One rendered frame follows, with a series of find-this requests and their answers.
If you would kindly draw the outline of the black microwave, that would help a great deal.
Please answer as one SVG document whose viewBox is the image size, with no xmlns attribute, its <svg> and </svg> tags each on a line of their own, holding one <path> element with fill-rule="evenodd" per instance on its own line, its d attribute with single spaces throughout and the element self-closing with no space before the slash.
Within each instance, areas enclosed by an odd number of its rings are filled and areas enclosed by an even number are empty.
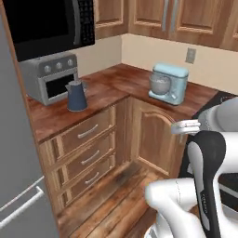
<svg viewBox="0 0 238 238">
<path fill-rule="evenodd" d="M 3 0 L 18 62 L 95 44 L 94 2 L 78 0 L 80 44 L 72 0 Z"/>
</svg>

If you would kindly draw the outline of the wooden base cupboard door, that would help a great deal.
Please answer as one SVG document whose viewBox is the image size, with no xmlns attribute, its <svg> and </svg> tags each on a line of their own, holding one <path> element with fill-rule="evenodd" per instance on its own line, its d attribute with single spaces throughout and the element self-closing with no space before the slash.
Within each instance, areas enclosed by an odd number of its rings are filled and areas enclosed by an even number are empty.
<svg viewBox="0 0 238 238">
<path fill-rule="evenodd" d="M 187 137 L 171 133 L 175 120 L 165 111 L 133 99 L 131 158 L 165 179 L 179 176 Z"/>
</svg>

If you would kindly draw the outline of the light blue stand mixer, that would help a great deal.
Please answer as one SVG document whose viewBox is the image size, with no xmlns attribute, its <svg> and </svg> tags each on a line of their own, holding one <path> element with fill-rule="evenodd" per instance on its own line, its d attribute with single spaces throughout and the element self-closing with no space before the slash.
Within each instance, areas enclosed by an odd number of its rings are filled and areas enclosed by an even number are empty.
<svg viewBox="0 0 238 238">
<path fill-rule="evenodd" d="M 149 96 L 172 105 L 180 105 L 185 97 L 188 76 L 186 68 L 156 63 L 149 77 Z"/>
</svg>

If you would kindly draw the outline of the dark blue kettle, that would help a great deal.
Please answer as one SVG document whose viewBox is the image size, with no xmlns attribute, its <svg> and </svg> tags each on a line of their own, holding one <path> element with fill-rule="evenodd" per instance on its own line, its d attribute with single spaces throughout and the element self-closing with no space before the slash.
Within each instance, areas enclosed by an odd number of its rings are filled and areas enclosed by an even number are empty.
<svg viewBox="0 0 238 238">
<path fill-rule="evenodd" d="M 67 109 L 70 112 L 83 111 L 87 107 L 87 102 L 82 81 L 71 81 L 65 87 L 68 91 Z"/>
</svg>

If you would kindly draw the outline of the grey toaster oven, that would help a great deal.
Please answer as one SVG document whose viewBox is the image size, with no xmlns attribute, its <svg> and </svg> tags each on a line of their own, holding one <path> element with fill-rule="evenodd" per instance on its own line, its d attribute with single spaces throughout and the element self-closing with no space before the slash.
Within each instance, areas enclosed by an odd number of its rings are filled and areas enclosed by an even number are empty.
<svg viewBox="0 0 238 238">
<path fill-rule="evenodd" d="M 26 94 L 44 105 L 65 99 L 66 86 L 77 79 L 77 57 L 70 52 L 28 59 L 20 63 Z"/>
</svg>

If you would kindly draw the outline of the grey fridge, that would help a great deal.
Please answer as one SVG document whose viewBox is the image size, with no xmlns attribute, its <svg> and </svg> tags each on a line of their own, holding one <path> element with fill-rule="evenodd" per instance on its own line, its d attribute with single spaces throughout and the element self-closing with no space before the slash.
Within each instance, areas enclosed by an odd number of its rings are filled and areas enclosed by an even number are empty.
<svg viewBox="0 0 238 238">
<path fill-rule="evenodd" d="M 43 176 L 30 120 L 0 18 L 0 207 Z M 60 238 L 45 179 L 0 212 L 0 222 L 36 194 L 31 207 L 0 230 L 0 238 Z"/>
</svg>

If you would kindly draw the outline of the wooden wall cupboard door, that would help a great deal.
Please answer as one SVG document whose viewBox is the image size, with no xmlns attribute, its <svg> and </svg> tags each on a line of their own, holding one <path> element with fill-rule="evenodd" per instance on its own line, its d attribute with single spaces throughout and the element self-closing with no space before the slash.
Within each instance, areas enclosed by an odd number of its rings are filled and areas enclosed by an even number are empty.
<svg viewBox="0 0 238 238">
<path fill-rule="evenodd" d="M 234 0 L 178 0 L 173 41 L 220 48 Z"/>
<path fill-rule="evenodd" d="M 171 15 L 171 0 L 169 0 L 166 31 L 162 32 L 164 1 L 165 0 L 129 0 L 128 32 L 142 36 L 166 39 Z"/>
<path fill-rule="evenodd" d="M 220 48 L 238 52 L 238 0 L 234 0 Z"/>
<path fill-rule="evenodd" d="M 96 38 L 128 32 L 129 0 L 94 0 Z"/>
</svg>

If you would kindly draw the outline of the wooden drawer front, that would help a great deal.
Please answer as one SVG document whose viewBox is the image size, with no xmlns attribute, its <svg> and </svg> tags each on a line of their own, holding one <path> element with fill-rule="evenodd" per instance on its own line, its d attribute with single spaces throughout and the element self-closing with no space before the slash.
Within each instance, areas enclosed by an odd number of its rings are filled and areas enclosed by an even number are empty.
<svg viewBox="0 0 238 238">
<path fill-rule="evenodd" d="M 115 127 L 115 114 L 116 109 L 114 106 L 99 112 L 92 117 L 89 117 L 82 123 L 78 124 L 62 133 L 57 140 L 59 157 L 72 152 L 73 150 L 78 149 L 80 146 L 97 139 L 98 137 L 104 135 L 106 132 L 109 132 L 112 128 Z M 95 124 L 98 124 L 98 128 L 87 135 L 86 137 L 79 139 L 78 134 L 86 132 L 88 129 L 92 128 Z"/>
<path fill-rule="evenodd" d="M 89 189 L 95 182 L 101 179 L 111 169 L 114 168 L 115 154 L 106 156 L 92 168 L 88 169 L 85 174 L 79 178 L 63 195 L 62 199 L 64 205 L 69 205 L 73 200 L 82 195 L 87 189 Z M 93 178 L 96 173 L 99 172 L 99 176 L 90 184 L 85 185 L 85 181 Z"/>
<path fill-rule="evenodd" d="M 96 139 L 90 145 L 85 147 L 81 152 L 75 152 L 69 159 L 69 161 L 58 170 L 58 176 L 60 185 L 63 185 L 68 180 L 71 180 L 86 170 L 88 167 L 96 163 L 101 157 L 114 149 L 114 137 L 115 133 L 111 132 L 106 134 L 100 139 Z M 84 161 L 97 150 L 100 150 L 99 158 L 87 165 L 81 165 L 81 161 Z"/>
</svg>

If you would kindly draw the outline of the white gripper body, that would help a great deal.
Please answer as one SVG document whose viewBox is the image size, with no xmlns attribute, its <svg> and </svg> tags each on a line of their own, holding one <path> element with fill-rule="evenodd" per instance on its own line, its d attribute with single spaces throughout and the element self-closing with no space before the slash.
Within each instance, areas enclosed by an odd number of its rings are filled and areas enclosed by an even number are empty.
<svg viewBox="0 0 238 238">
<path fill-rule="evenodd" d="M 171 125 L 171 133 L 193 135 L 200 131 L 200 125 L 197 119 L 179 121 Z"/>
</svg>

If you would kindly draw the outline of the grey wall outlet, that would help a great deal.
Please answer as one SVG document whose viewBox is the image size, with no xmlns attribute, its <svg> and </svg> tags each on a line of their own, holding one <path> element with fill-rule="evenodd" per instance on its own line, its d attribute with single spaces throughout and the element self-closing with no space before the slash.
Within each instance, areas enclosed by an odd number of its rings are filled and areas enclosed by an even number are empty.
<svg viewBox="0 0 238 238">
<path fill-rule="evenodd" d="M 196 56 L 196 49 L 195 48 L 188 48 L 187 49 L 187 55 L 185 61 L 190 64 L 194 64 Z"/>
</svg>

